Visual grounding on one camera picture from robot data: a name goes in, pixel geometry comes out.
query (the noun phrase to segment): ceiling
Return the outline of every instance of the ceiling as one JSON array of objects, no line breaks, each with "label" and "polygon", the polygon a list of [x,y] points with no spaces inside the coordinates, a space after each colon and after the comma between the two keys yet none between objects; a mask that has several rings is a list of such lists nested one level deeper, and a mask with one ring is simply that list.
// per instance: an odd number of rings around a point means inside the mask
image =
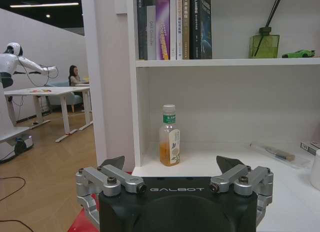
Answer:
[{"label": "ceiling", "polygon": [[[10,8],[10,5],[79,3],[69,7]],[[0,0],[0,8],[59,28],[83,28],[81,0]]]}]

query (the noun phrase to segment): blue sofa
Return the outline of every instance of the blue sofa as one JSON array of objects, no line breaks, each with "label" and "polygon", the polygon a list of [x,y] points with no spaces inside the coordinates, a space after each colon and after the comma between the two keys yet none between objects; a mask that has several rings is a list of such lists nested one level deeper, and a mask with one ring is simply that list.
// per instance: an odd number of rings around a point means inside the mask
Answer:
[{"label": "blue sofa", "polygon": [[[60,81],[60,82],[50,82],[46,85],[47,87],[69,87],[69,80]],[[50,106],[60,106],[60,97],[59,96],[48,96]],[[79,95],[74,93],[68,93],[66,96],[66,104],[71,105],[72,112],[75,112],[75,105],[83,103],[83,99]]]}]

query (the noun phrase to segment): book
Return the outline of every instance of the book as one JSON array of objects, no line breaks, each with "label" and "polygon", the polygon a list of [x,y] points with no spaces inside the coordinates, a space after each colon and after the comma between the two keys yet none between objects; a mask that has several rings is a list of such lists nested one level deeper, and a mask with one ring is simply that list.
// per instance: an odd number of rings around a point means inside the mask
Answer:
[{"label": "book", "polygon": [[312,145],[311,143],[307,143],[307,142],[301,142],[300,148],[304,149],[305,151],[307,151],[313,155],[315,155],[317,150],[319,150],[319,148],[317,148],[314,145]]},{"label": "book", "polygon": [[146,4],[146,41],[147,59],[157,59],[156,45],[156,4],[155,0],[145,0]]},{"label": "book", "polygon": [[156,59],[170,59],[170,0],[155,0]]},{"label": "book", "polygon": [[147,60],[147,10],[145,0],[136,0],[139,60]]},{"label": "book", "polygon": [[190,0],[182,0],[182,58],[190,58]]},{"label": "book", "polygon": [[176,0],[176,59],[183,59],[182,0]]},{"label": "book", "polygon": [[190,55],[212,59],[211,0],[191,0]]},{"label": "book", "polygon": [[314,147],[317,147],[320,149],[320,143],[317,142],[311,142],[311,145],[313,145]]},{"label": "book", "polygon": [[177,59],[177,3],[170,0],[170,60]]}]

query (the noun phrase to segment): ceiling light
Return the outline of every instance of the ceiling light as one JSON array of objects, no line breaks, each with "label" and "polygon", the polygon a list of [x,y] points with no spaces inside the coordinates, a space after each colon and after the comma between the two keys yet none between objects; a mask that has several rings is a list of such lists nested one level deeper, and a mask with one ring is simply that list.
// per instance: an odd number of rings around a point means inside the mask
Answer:
[{"label": "ceiling light", "polygon": [[77,6],[79,3],[54,3],[54,4],[38,4],[38,5],[10,5],[11,8],[40,8],[40,7],[62,7]]}]

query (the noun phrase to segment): white robot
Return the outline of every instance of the white robot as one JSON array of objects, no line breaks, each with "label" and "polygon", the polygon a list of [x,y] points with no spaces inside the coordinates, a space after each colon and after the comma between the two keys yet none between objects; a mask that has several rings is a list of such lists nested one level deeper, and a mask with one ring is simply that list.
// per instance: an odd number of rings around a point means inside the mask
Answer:
[{"label": "white robot", "polygon": [[31,136],[24,134],[29,128],[14,127],[15,121],[9,116],[7,99],[4,95],[4,88],[14,83],[12,75],[17,73],[17,65],[32,69],[30,73],[45,76],[49,76],[52,72],[58,74],[56,67],[42,67],[23,57],[22,47],[18,43],[9,43],[6,51],[0,54],[0,164],[33,146]]}]

